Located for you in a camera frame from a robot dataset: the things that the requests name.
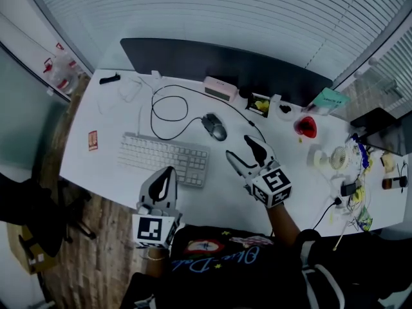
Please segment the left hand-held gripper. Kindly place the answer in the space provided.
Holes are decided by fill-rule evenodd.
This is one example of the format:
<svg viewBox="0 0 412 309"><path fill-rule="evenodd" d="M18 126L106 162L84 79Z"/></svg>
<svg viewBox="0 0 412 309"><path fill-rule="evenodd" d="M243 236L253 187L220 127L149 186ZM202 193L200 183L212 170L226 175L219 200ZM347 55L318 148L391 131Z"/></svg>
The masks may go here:
<svg viewBox="0 0 412 309"><path fill-rule="evenodd" d="M175 207L176 201L174 167L156 171L142 184L136 214L132 215L133 241L138 248L170 247L182 217Z"/></svg>

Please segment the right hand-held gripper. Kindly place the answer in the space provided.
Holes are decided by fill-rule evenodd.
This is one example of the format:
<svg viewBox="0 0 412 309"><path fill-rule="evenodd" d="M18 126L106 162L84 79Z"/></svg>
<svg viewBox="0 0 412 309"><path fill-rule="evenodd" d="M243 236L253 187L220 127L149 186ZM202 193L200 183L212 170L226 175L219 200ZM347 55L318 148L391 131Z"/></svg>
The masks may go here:
<svg viewBox="0 0 412 309"><path fill-rule="evenodd" d="M229 164L240 176L246 178L245 188L266 208L283 203L292 192L292 183L285 173L285 167L279 164L274 150L266 142L250 135L243 138L252 150L255 164L248 165L235 153L226 150ZM252 174L258 166L262 168Z"/></svg>

